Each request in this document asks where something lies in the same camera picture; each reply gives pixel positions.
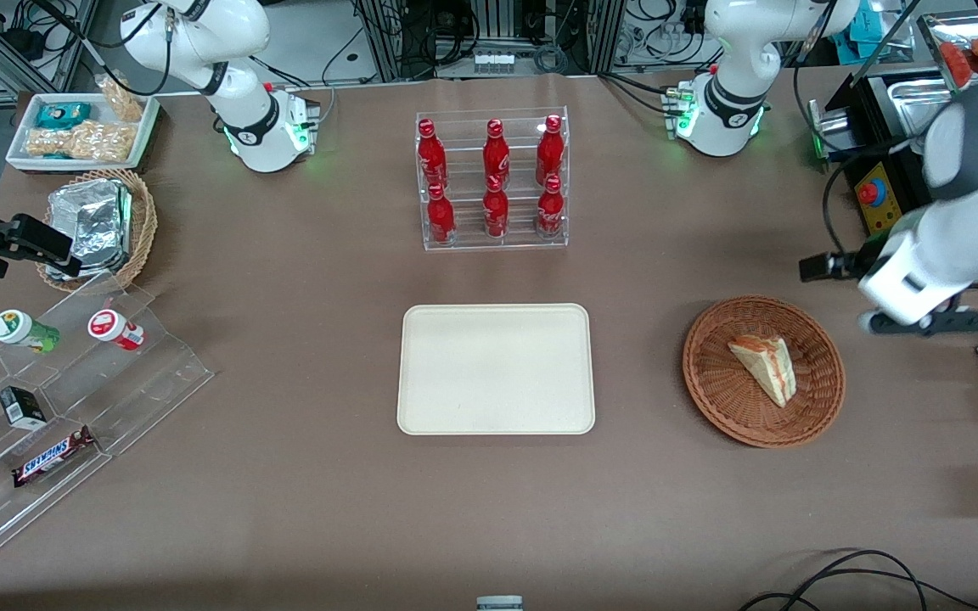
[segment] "round wicker basket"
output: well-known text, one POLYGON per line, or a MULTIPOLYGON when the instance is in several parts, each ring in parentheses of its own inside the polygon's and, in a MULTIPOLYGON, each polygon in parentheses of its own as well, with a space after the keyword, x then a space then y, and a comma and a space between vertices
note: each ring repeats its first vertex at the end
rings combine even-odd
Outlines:
MULTIPOLYGON (((156 233, 156 208, 153 205, 153 196, 146 188, 146 182, 143 182, 143 179, 129 170, 86 171, 85 174, 70 181, 70 184, 93 181, 96 178, 119 178, 128 189, 131 189, 131 260, 127 261, 127 264, 115 274, 115 278, 121 286, 126 286, 141 273, 143 266, 146 266, 150 248, 153 247, 153 236, 156 233)), ((43 221, 44 223, 51 222, 50 209, 43 214, 43 221)), ((73 293, 73 291, 78 290, 89 279, 78 278, 76 281, 60 283, 48 277, 47 272, 43 270, 43 263, 37 263, 36 270, 43 278, 44 283, 54 286, 58 290, 64 290, 66 293, 73 293)))
POLYGON ((759 294, 718 302, 696 318, 683 370, 689 393, 711 424, 758 448, 815 440, 835 421, 846 386, 843 361, 825 329, 794 305, 759 294), (787 406, 769 399, 727 347, 745 334, 779 335, 787 343, 798 384, 787 406))

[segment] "clear acrylic display stand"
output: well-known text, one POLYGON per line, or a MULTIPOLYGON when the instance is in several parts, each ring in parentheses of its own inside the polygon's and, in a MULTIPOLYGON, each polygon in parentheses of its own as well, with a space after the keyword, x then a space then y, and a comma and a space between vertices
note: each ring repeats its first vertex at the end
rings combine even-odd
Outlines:
POLYGON ((0 403, 0 547, 213 378, 153 316, 152 300, 135 286, 124 289, 109 274, 96 276, 37 318, 62 333, 54 350, 38 355, 0 345, 0 390, 31 391, 48 419, 38 430, 15 429, 0 403), (90 337, 89 317, 104 308, 143 328, 143 345, 127 351, 90 337), (12 469, 82 426, 89 427, 96 444, 35 482, 14 487, 12 469))
POLYGON ((418 158, 418 124, 414 124, 414 167, 418 173, 422 240, 424 250, 493 250, 501 248, 552 248, 568 244, 568 109, 567 107, 535 109, 474 109, 459 112, 419 112, 418 121, 432 119, 436 135, 447 154, 447 198, 455 209, 454 244, 438 244, 432 239, 428 221, 428 184, 420 170, 418 158), (535 181, 538 143, 546 131, 546 117, 560 115, 560 136, 564 139, 564 158, 560 162, 560 194, 564 196, 564 211, 560 232, 551 239, 542 239, 535 232, 538 198, 542 187, 535 181), (508 232, 502 238, 489 237, 485 229, 485 212, 481 198, 486 193, 486 177, 481 150, 486 143, 486 123, 499 119, 504 124, 504 139, 508 140, 509 182, 505 193, 509 199, 508 232))

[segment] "red coca-cola bottle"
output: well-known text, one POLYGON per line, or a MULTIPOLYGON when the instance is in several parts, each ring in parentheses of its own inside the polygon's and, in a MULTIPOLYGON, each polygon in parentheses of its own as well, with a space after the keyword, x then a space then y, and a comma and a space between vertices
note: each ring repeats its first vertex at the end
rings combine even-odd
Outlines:
POLYGON ((551 239, 560 233, 560 217, 564 214, 564 197, 560 194, 560 177, 546 177, 546 193, 538 199, 538 217, 535 231, 542 239, 551 239))
POLYGON ((436 244, 455 243, 455 209, 443 197, 443 185, 439 182, 428 186, 428 227, 436 244))
POLYGON ((499 119, 490 119, 486 127, 489 138, 481 158, 485 161, 486 177, 500 177, 503 184, 508 184, 509 151, 508 143, 504 142, 504 124, 499 119))
POLYGON ((560 172, 560 160, 564 158, 564 139, 560 136, 560 115, 546 117, 546 132, 538 143, 538 169, 535 179, 546 184, 546 177, 560 172))
POLYGON ((481 198, 481 205, 486 212, 486 233, 492 238, 504 237, 508 232, 508 195, 500 177, 486 177, 486 194, 481 198))
POLYGON ((436 125, 431 119, 418 121, 418 158, 422 164, 425 182, 439 182, 447 188, 447 156, 443 143, 436 136, 436 125))

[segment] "candy bar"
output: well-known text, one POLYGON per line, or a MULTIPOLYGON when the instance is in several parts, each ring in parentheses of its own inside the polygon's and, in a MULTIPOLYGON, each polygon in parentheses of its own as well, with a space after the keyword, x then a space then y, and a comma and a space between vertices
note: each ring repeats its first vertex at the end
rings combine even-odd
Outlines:
POLYGON ((35 457, 25 463, 24 467, 13 469, 14 488, 20 488, 24 484, 30 484, 32 480, 40 475, 58 467, 63 461, 73 456, 81 448, 84 448, 96 441, 92 434, 89 434, 89 427, 82 426, 81 430, 75 430, 70 437, 65 438, 54 446, 44 450, 42 455, 35 457))

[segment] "brown paper tablecloth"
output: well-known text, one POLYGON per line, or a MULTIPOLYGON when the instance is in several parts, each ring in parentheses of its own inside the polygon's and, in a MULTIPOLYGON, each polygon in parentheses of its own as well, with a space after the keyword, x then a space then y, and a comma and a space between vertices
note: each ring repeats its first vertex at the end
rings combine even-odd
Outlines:
MULTIPOLYGON (((827 99, 845 74, 803 70, 803 93, 827 99)), ((595 78, 339 97, 321 151, 274 175, 229 153, 205 100, 162 100, 144 175, 160 229, 138 283, 218 375, 0 550, 0 608, 454 611, 513 593, 531 611, 737 608, 793 589, 823 550, 862 546, 978 603, 978 335, 869 337, 854 283, 799 283, 796 262, 830 244, 789 74, 730 159, 668 142, 659 116, 595 78), (558 104, 570 247, 425 254, 415 113, 558 104), (746 293, 807 310, 845 360, 845 407, 811 445, 742 446, 684 389, 691 321, 746 293), (410 306, 560 301, 590 312, 593 432, 400 432, 410 306)), ((5 171, 0 216, 42 211, 65 181, 5 171)), ((852 206, 834 202, 858 244, 852 206)), ((0 310, 59 297, 30 263, 0 281, 0 310)), ((915 608, 890 581, 837 577, 811 599, 915 608)))

